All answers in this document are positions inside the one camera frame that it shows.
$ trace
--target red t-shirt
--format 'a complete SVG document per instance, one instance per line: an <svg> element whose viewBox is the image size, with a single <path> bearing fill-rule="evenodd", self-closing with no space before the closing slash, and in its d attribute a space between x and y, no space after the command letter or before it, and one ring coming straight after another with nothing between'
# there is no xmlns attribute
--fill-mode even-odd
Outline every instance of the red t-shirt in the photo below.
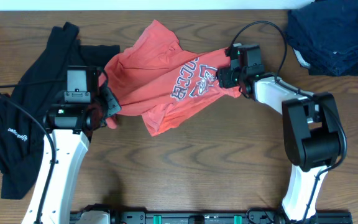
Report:
<svg viewBox="0 0 358 224"><path fill-rule="evenodd" d="M182 50L175 34L153 21L133 47L106 65L109 87L121 115L142 115L152 136L179 126L223 95L240 96L237 88L219 87L218 68L229 66L224 49L195 54ZM99 83L105 81L101 76ZM115 128L112 118L107 124Z"/></svg>

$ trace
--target red cloth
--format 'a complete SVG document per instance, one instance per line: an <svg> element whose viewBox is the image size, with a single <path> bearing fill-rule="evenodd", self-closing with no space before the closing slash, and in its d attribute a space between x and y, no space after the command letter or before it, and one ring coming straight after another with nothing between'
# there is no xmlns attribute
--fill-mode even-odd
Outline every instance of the red cloth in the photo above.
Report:
<svg viewBox="0 0 358 224"><path fill-rule="evenodd" d="M153 21L133 47L106 65L109 87L121 115L142 115L152 136L179 126L223 95L240 96L237 88L219 87L216 70L229 65L224 49L195 54L182 50L175 34ZM105 81L100 76L99 83ZM116 128L108 118L110 128Z"/></svg>

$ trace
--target wooden table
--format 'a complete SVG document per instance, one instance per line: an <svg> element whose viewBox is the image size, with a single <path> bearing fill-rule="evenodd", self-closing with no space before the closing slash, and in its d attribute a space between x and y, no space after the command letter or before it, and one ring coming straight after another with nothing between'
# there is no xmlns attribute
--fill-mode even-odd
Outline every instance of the wooden table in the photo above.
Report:
<svg viewBox="0 0 358 224"><path fill-rule="evenodd" d="M0 84L15 83L46 46L53 26L70 21L87 45L130 47L153 19L174 31L183 49L227 47L244 25L268 20L285 27L285 11L75 11L0 12ZM277 31L255 26L238 39L259 43L267 70L276 70L283 47ZM358 77L313 77L290 50L286 82L334 94L349 144L343 166L330 172L319 209L349 209L358 223ZM121 117L119 129L100 129L78 176L72 210L110 203L148 210L246 210L277 207L288 187L291 164L283 146L282 119L264 105L223 97L156 137L140 116ZM0 223L19 223L23 200L0 199Z"/></svg>

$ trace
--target white logo on black cloth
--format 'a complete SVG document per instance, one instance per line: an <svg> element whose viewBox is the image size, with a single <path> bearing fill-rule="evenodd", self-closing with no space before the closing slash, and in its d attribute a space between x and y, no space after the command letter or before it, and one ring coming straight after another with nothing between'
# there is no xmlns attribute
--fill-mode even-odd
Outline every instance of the white logo on black cloth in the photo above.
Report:
<svg viewBox="0 0 358 224"><path fill-rule="evenodd" d="M7 131L10 131L12 132L14 135L16 135L16 137L18 137L19 139L23 140L23 141L26 141L27 140L27 136L25 134L21 135L21 134L18 134L17 131L15 129L12 129L12 128L8 128Z"/></svg>

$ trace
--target white wall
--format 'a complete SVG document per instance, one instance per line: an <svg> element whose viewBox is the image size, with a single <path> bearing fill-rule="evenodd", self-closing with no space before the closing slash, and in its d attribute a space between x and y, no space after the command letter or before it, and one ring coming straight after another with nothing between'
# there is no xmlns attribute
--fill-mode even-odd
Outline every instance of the white wall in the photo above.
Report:
<svg viewBox="0 0 358 224"><path fill-rule="evenodd" d="M312 1L313 0L0 0L0 11L298 9Z"/></svg>

